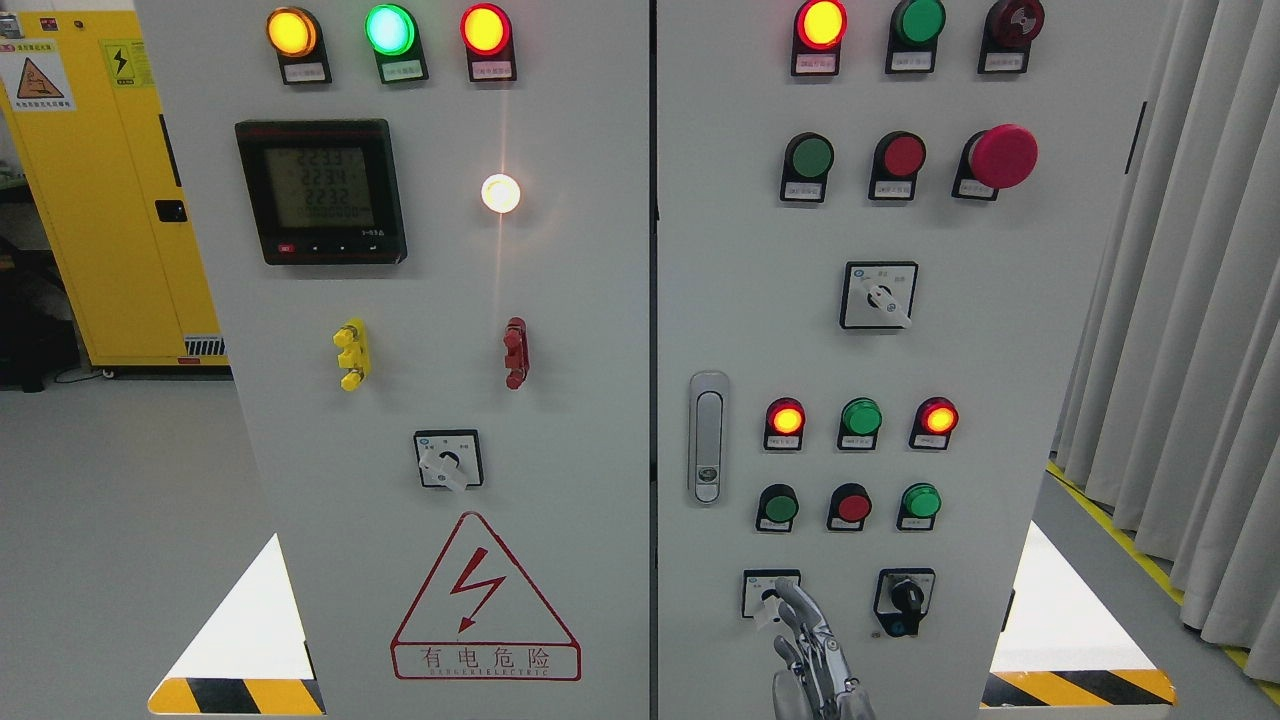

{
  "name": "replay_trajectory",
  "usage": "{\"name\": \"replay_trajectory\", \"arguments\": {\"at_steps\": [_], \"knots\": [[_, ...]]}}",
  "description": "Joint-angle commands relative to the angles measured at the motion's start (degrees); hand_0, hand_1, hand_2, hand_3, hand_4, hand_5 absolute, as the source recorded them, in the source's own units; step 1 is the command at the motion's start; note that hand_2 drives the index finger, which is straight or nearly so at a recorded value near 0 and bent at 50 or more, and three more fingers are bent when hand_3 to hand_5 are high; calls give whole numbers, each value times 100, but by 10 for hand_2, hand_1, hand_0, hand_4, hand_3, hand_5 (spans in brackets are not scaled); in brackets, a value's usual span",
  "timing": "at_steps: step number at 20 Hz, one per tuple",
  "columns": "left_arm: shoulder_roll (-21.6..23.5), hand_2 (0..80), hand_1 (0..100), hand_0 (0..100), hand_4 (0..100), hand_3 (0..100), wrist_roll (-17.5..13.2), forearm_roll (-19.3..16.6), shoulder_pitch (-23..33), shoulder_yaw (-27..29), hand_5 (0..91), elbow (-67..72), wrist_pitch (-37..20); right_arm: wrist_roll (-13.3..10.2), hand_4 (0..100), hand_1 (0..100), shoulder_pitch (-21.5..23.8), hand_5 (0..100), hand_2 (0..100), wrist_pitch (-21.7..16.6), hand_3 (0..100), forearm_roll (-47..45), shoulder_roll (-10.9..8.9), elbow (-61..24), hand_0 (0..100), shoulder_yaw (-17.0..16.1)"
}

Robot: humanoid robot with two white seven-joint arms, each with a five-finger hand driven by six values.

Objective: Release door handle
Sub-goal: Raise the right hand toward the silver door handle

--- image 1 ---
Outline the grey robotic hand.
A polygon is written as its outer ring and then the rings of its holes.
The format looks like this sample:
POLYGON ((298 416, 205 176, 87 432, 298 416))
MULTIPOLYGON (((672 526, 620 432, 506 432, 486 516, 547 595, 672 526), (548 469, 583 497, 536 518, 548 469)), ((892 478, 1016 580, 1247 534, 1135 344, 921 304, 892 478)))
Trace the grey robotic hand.
POLYGON ((820 607, 795 580, 774 583, 778 615, 795 642, 773 639, 786 669, 774 674, 772 698, 777 719, 874 719, 865 687, 852 675, 844 648, 820 607))

